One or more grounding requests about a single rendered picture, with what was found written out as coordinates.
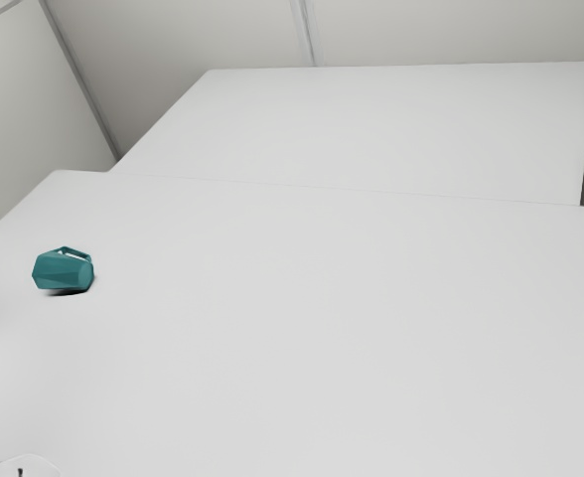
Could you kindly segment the teal faceted mug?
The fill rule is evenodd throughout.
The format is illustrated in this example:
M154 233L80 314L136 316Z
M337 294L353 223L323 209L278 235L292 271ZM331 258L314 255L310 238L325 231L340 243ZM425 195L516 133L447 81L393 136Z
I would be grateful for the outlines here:
M61 246L36 257L32 278L39 289L86 292L94 282L94 267L88 253Z

